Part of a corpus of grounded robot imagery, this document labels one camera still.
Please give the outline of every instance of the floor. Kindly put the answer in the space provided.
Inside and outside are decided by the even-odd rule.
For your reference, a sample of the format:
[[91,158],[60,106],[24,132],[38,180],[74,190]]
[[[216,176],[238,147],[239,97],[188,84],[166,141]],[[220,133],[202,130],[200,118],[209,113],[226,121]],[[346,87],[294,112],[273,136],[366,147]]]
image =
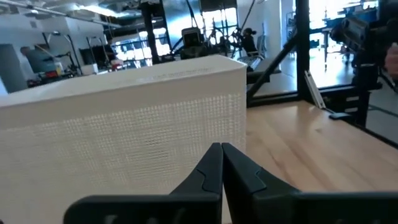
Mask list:
[[[329,54],[327,68],[323,52],[312,52],[310,71],[317,87],[333,86],[351,83],[353,71],[345,65],[341,54]],[[265,83],[257,92],[259,95],[271,95],[297,90],[296,66],[294,58],[286,58],[280,65],[282,73],[272,75],[271,82]],[[387,85],[371,94],[368,122],[370,130],[381,134],[392,141],[398,142],[398,95]]]

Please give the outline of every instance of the wooden tabletop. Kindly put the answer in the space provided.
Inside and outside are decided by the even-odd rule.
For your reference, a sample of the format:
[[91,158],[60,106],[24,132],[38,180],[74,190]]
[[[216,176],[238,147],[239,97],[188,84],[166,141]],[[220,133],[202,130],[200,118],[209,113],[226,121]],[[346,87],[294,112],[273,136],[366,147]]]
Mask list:
[[303,101],[248,109],[246,154],[303,191],[398,190],[398,150],[328,115]]

